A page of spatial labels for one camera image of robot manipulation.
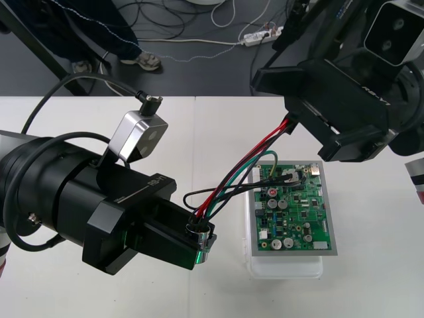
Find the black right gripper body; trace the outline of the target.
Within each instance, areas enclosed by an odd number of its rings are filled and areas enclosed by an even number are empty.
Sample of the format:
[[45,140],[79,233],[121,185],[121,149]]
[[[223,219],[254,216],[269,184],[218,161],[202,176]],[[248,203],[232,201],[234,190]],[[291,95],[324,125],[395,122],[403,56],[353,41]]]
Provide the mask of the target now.
[[326,162],[363,162],[374,158],[395,133],[388,102],[372,95],[327,60],[306,60],[297,66],[260,68],[252,81],[262,93],[298,98],[336,134],[321,143]]

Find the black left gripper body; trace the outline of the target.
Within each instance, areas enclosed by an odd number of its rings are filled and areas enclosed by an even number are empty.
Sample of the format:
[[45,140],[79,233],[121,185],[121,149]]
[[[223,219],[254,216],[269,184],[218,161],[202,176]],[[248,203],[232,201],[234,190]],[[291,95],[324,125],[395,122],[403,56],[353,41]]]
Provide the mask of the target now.
[[87,221],[82,260],[115,275],[138,254],[136,244],[142,241],[146,217],[153,215],[159,200],[170,199],[176,181],[119,166],[111,172],[99,172],[97,185],[104,198]]

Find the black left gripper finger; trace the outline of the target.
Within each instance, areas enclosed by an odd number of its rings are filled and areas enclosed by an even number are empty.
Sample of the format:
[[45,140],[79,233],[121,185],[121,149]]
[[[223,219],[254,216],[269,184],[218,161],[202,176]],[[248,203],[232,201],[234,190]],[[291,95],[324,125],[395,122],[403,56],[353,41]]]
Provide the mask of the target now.
[[150,206],[147,219],[161,229],[175,233],[184,233],[191,213],[166,199],[156,199]]
[[125,235],[125,244],[141,254],[186,270],[193,270],[199,250],[198,244],[184,231],[147,222],[131,225]]

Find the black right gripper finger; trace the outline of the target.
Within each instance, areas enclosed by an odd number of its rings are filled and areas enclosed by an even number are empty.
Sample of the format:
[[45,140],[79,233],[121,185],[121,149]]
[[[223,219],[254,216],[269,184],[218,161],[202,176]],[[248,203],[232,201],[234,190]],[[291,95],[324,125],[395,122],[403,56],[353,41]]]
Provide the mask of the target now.
[[286,110],[291,121],[305,121],[311,116],[311,111],[298,98],[286,98]]
[[299,116],[299,122],[320,142],[328,143],[336,134],[317,115],[306,111]]

